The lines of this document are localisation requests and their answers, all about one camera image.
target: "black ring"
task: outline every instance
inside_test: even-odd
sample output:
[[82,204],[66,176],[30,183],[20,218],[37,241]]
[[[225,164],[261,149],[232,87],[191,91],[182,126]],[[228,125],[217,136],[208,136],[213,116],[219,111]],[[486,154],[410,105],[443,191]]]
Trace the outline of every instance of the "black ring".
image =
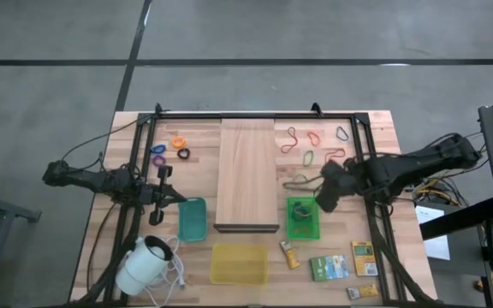
[[189,158],[190,151],[188,148],[183,148],[178,150],[178,157],[181,159],[188,159]]

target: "orange rubber band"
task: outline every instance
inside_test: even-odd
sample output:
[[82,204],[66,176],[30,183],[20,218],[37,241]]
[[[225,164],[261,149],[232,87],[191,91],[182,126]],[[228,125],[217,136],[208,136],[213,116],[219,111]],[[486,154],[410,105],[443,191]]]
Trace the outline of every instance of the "orange rubber band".
[[170,142],[172,146],[174,146],[176,149],[182,148],[184,145],[186,145],[186,140],[184,137],[174,137],[172,141]]
[[342,158],[346,156],[346,151],[343,148],[337,148],[335,151],[326,153],[324,155],[324,162],[327,163],[332,157]]
[[307,132],[307,137],[312,141],[313,146],[318,146],[321,144],[321,138],[314,132]]

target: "blue ring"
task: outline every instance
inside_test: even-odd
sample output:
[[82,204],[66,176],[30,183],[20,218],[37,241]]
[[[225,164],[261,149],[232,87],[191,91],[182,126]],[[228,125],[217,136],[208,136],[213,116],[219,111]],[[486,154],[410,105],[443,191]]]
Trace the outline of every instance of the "blue ring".
[[167,151],[167,145],[155,145],[150,150],[153,154],[163,154],[163,152]]

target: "black rubber band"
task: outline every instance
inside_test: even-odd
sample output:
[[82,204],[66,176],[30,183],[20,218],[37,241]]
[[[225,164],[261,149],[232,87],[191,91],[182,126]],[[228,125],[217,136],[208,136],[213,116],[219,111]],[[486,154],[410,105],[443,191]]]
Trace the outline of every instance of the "black rubber band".
[[189,158],[190,151],[188,148],[183,148],[178,150],[178,157],[181,159],[188,159]]
[[[340,131],[342,131],[343,135],[345,137],[340,137]],[[336,137],[341,140],[341,141],[348,141],[349,140],[349,135],[346,133],[346,130],[343,129],[343,127],[338,127],[336,129]]]

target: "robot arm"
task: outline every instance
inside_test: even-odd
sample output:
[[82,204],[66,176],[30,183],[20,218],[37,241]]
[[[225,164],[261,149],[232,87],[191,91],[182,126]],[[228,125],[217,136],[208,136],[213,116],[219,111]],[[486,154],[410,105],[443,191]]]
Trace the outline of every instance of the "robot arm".
[[49,163],[43,181],[53,187],[74,185],[84,187],[93,193],[105,193],[111,196],[115,203],[126,205],[155,204],[155,210],[150,214],[150,224],[158,225],[163,221],[161,209],[169,204],[187,201],[170,184],[167,177],[172,175],[172,167],[161,166],[157,172],[159,185],[145,183],[135,178],[133,171],[127,165],[119,169],[87,171],[69,167],[62,160]]
[[451,134],[434,145],[407,154],[384,154],[363,162],[349,158],[343,167],[326,163],[324,182],[316,202],[326,212],[333,211],[341,196],[353,194],[390,204],[408,185],[445,169],[469,169],[481,158],[466,138]]

